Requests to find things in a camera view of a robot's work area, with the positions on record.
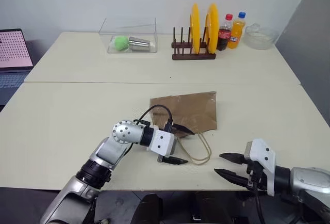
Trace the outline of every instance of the brown paper bag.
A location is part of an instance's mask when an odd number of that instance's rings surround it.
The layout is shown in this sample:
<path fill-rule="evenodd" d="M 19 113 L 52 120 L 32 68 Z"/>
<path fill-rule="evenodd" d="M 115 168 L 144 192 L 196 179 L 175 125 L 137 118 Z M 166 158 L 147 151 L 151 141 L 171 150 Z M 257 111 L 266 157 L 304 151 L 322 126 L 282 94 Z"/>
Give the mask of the brown paper bag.
<path fill-rule="evenodd" d="M 169 108 L 173 122 L 189 128 L 194 133 L 217 129 L 215 91 L 150 99 L 150 106 L 155 104 Z M 154 125 L 163 128 L 168 118 L 166 110 L 162 108 L 152 110 Z M 176 135 L 183 137 L 187 134 L 179 131 Z"/>

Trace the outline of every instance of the bottle cap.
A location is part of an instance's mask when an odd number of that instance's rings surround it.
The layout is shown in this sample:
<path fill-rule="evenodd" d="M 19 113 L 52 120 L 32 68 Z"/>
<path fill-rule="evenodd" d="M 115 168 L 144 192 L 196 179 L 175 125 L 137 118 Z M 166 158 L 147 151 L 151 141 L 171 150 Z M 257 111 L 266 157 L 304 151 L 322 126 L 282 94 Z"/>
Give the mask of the bottle cap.
<path fill-rule="evenodd" d="M 244 18 L 245 18 L 245 15 L 246 15 L 246 13 L 245 13 L 244 11 L 241 11 L 241 12 L 238 14 L 238 17 L 239 17 L 240 19 L 244 19 Z"/>
<path fill-rule="evenodd" d="M 233 19 L 233 15 L 232 14 L 227 14 L 226 15 L 226 20 L 232 20 Z"/>

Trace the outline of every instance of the laptop screen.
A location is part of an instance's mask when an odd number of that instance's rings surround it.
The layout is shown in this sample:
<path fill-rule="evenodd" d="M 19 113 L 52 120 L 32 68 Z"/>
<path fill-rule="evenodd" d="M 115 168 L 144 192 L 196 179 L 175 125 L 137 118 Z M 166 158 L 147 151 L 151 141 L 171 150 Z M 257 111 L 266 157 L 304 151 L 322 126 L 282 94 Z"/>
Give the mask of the laptop screen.
<path fill-rule="evenodd" d="M 0 30 L 0 70 L 32 67 L 22 30 Z"/>

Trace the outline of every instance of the floor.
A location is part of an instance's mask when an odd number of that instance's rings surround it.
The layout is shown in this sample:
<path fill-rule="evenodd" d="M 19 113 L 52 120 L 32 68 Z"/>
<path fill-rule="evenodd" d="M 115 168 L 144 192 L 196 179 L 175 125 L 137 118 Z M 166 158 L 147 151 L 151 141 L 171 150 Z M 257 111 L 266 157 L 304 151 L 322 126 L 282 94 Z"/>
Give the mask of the floor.
<path fill-rule="evenodd" d="M 140 200 L 149 191 L 103 191 L 97 201 L 95 219 L 110 218 L 112 224 L 129 224 Z M 233 191 L 214 191 L 219 204 L 226 206 L 231 216 L 247 216 L 250 223 L 259 223 L 253 199 L 237 200 Z M 56 191 L 0 188 L 0 223 L 38 223 L 43 212 L 57 195 Z M 162 224 L 190 221 L 189 191 L 157 191 L 163 199 Z M 286 224 L 295 216 L 295 207 L 279 197 L 261 197 L 267 224 Z"/>

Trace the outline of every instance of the robotic arm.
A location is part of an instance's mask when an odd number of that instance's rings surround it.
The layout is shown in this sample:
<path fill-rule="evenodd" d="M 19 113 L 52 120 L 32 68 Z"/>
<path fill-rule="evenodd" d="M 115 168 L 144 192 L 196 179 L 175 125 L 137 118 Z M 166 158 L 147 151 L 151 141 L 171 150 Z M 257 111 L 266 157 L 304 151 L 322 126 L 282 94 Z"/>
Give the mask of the robotic arm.
<path fill-rule="evenodd" d="M 109 137 L 105 138 L 81 170 L 73 176 L 47 208 L 40 224 L 46 223 L 89 223 L 90 214 L 98 194 L 119 161 L 131 146 L 139 144 L 158 153 L 158 161 L 169 164 L 184 164 L 187 161 L 168 157 L 174 152 L 174 135 L 171 132 L 172 120 L 169 119 L 164 130 L 139 120 L 144 125 L 123 120 L 113 126 Z"/>
<path fill-rule="evenodd" d="M 249 178 L 236 175 L 225 169 L 215 172 L 231 183 L 254 191 L 258 189 L 275 193 L 287 192 L 299 202 L 314 210 L 325 223 L 330 223 L 330 172 L 319 168 L 284 168 L 276 165 L 275 152 L 262 139 L 254 139 L 246 145 L 245 153 L 223 153 L 220 157 L 236 163 L 247 164 Z M 264 223 L 261 208 L 258 207 L 261 223 Z"/>

